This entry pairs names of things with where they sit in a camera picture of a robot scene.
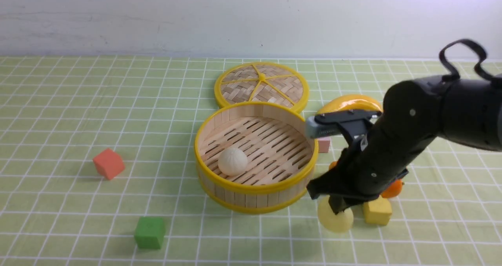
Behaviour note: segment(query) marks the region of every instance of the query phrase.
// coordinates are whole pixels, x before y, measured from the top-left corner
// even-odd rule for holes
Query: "bamboo steamer lid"
[[[242,102],[270,102],[299,113],[309,97],[305,78],[295,70],[271,62],[252,62],[229,69],[216,81],[219,107]]]

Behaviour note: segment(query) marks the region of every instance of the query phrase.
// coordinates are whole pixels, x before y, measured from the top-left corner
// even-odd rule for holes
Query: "pink cube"
[[[319,153],[328,153],[329,152],[329,147],[331,145],[331,138],[330,137],[318,138],[317,142],[319,143]]]

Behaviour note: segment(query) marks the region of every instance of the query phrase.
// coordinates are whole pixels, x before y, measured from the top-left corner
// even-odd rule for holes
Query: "green checkered tablecloth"
[[[319,225],[307,197],[254,216],[202,191],[193,141],[216,109],[213,86],[248,59],[0,57],[0,266],[501,265],[501,155],[436,140],[391,199],[388,226]],[[308,81],[305,117],[345,94],[382,100],[439,62],[271,60]],[[457,63],[475,78],[473,63]],[[502,63],[486,63],[492,73]],[[346,143],[319,155],[327,170]],[[92,158],[112,148],[126,170],[107,181]],[[161,250],[138,250],[140,216],[161,216]]]

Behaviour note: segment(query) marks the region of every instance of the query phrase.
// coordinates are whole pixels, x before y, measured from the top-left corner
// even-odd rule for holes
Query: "round yellow object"
[[[348,208],[344,212],[335,215],[329,206],[329,196],[322,198],[319,201],[317,208],[317,218],[321,225],[334,233],[348,232],[354,223],[354,214],[352,209]]]
[[[309,85],[297,71],[272,62],[252,62],[228,69],[215,82],[220,108],[244,102],[270,102],[300,113]]]

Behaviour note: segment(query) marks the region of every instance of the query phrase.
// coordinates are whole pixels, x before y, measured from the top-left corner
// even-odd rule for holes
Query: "toy fruit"
[[[329,170],[331,170],[332,168],[335,168],[336,166],[336,161],[333,161],[330,165],[329,165]]]
[[[381,195],[383,198],[392,198],[398,196],[403,190],[405,183],[402,180],[395,180]]]

